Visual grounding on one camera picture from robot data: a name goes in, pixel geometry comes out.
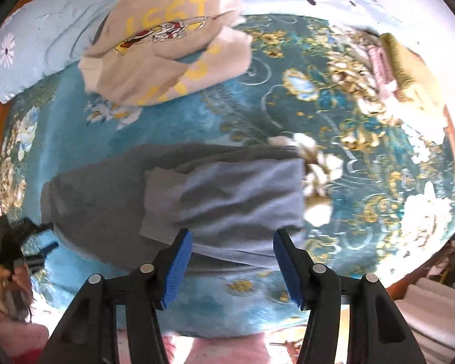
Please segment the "left hand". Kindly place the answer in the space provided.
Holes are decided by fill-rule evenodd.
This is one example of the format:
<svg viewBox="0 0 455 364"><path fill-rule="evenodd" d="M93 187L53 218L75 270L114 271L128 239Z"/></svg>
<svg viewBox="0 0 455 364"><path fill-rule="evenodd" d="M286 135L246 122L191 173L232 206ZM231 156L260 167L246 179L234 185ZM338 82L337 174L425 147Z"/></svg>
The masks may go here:
<svg viewBox="0 0 455 364"><path fill-rule="evenodd" d="M24 260L14 261L12 270L0 265L0 299L13 320L25 322L31 316L32 284Z"/></svg>

